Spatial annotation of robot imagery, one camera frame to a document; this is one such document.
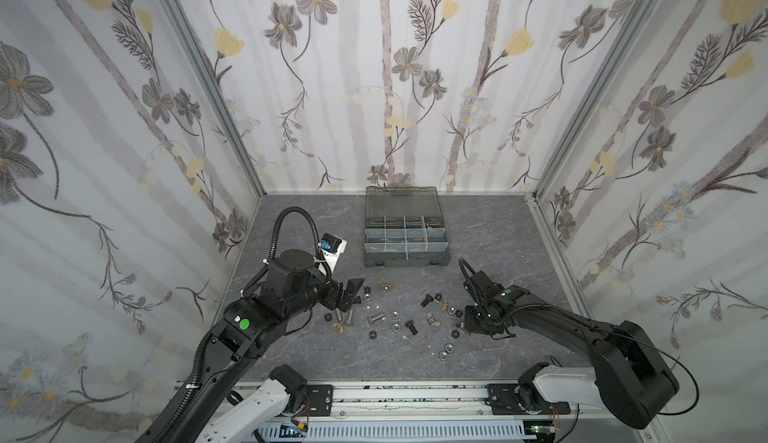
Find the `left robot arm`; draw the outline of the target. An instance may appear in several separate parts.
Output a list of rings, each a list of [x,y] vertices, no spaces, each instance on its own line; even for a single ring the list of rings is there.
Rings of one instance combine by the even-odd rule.
[[[310,225],[311,252],[277,250],[282,224],[291,214]],[[281,365],[251,395],[223,415],[216,413],[269,347],[289,335],[294,317],[317,305],[341,312],[351,309],[362,279],[342,284],[332,277],[345,247],[343,239],[320,234],[303,208],[284,209],[273,226],[264,266],[202,337],[189,376],[139,441],[243,442],[268,420],[308,408],[306,379]]]

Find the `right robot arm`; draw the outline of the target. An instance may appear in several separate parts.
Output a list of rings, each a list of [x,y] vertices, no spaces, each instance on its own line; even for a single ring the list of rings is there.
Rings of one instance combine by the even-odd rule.
[[[536,414],[559,403],[586,405],[606,410],[634,429],[669,415],[666,407],[680,390],[669,365],[673,358],[639,325],[594,320],[521,286],[503,287],[465,259],[459,268],[473,301],[464,310],[468,332],[496,339],[512,336],[516,328],[532,331],[587,363],[584,367],[535,364],[518,378],[510,408]]]

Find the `silver bolt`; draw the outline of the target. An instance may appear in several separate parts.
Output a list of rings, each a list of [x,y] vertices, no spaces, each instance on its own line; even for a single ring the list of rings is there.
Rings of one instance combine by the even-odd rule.
[[[369,324],[374,324],[378,321],[383,320],[385,317],[386,315],[384,313],[377,313],[377,314],[368,316],[367,321]]]

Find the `silver nut pair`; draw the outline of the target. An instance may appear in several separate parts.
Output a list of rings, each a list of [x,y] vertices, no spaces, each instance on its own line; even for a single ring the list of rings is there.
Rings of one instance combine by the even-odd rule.
[[[443,349],[438,353],[440,361],[446,361],[447,358],[455,351],[455,346],[452,343],[446,343]]]

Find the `black bolt center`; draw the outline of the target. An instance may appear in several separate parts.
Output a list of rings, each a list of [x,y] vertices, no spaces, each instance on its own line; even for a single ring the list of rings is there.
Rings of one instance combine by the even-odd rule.
[[[411,332],[412,335],[417,335],[418,330],[415,327],[415,324],[413,321],[408,321],[405,323],[405,326],[408,328],[408,330]]]

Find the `green compartment organizer box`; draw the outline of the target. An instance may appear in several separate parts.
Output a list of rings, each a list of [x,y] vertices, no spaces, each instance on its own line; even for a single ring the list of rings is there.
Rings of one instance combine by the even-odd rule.
[[[448,265],[449,238],[437,189],[367,187],[363,253],[367,267]]]

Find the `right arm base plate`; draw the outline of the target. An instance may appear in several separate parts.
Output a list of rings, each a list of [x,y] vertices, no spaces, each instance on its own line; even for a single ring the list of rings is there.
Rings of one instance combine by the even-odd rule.
[[[568,403],[544,401],[532,386],[519,384],[488,384],[485,404],[495,416],[555,416],[570,415]]]

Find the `aluminium front rail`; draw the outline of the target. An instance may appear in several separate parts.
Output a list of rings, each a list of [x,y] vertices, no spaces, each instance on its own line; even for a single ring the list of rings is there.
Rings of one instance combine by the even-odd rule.
[[[566,368],[545,369],[543,377],[532,382],[463,384],[449,382],[408,382],[404,385],[368,385],[364,382],[344,382],[334,386],[334,402],[329,417],[345,418],[373,414],[479,414],[488,410],[485,404],[488,384],[528,385],[546,402],[568,403],[577,411],[581,407],[597,408],[625,425],[643,429],[650,424],[649,415],[636,415],[630,408],[611,406],[597,393],[594,376],[570,374]],[[227,412],[218,414],[219,404],[211,396],[198,395],[178,418],[181,430],[191,431],[209,426],[220,433],[233,433],[237,426],[254,428],[280,414],[298,412],[309,386],[302,381],[293,384],[276,378],[265,380],[239,402],[232,402]]]

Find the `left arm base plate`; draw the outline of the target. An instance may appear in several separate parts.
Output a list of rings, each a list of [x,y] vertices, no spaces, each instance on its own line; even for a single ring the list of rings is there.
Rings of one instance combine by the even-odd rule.
[[[330,384],[309,385],[305,398],[299,407],[298,417],[329,417],[334,402],[334,386]]]

